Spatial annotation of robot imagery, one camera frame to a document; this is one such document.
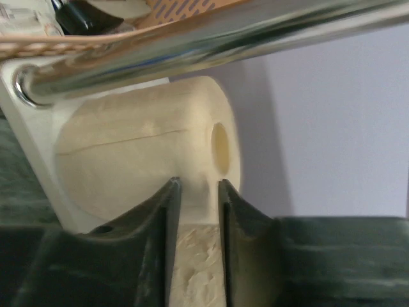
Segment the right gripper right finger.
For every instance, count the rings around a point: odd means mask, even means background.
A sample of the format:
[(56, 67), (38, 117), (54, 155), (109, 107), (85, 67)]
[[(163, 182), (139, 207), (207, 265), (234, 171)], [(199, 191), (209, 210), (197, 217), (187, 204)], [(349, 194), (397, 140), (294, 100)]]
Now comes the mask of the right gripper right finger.
[(229, 180), (218, 183), (218, 202), (227, 305), (280, 306), (284, 283), (277, 224)]

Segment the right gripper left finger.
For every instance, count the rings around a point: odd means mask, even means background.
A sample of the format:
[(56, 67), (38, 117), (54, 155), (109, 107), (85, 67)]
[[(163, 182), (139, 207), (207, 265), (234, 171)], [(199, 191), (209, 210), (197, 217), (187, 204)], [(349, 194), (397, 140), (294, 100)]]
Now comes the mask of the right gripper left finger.
[(173, 177), (86, 234), (41, 229), (20, 306), (167, 306), (181, 205)]

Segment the brown roll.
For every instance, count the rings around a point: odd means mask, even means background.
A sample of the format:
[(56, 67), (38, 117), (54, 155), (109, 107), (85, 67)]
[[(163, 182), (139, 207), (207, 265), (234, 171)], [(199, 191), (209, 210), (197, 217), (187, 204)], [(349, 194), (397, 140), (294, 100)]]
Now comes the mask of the brown roll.
[(171, 306), (225, 306), (218, 183), (241, 184), (235, 116), (208, 76), (85, 102), (56, 144), (58, 175), (69, 199), (111, 220), (181, 181)]

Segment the white two-tier metal shelf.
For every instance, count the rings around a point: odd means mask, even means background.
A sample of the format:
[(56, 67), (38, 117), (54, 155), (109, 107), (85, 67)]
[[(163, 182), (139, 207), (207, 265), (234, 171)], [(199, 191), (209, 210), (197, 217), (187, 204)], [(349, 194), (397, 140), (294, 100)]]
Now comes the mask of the white two-tier metal shelf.
[(1, 109), (62, 226), (88, 232), (101, 220), (67, 202), (51, 161), (85, 98), (406, 22), (407, 1), (238, 1), (78, 54), (1, 61)]

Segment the orange plastic file organizer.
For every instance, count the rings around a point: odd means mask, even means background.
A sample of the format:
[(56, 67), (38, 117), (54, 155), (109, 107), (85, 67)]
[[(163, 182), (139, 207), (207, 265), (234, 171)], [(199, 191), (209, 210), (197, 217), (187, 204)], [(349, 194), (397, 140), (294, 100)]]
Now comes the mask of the orange plastic file organizer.
[[(136, 20), (135, 33), (142, 33), (238, 1), (146, 1), (151, 11)], [(126, 34), (100, 36), (30, 36), (2, 35), (1, 61), (16, 58), (62, 56), (92, 50), (106, 43), (121, 40)]]

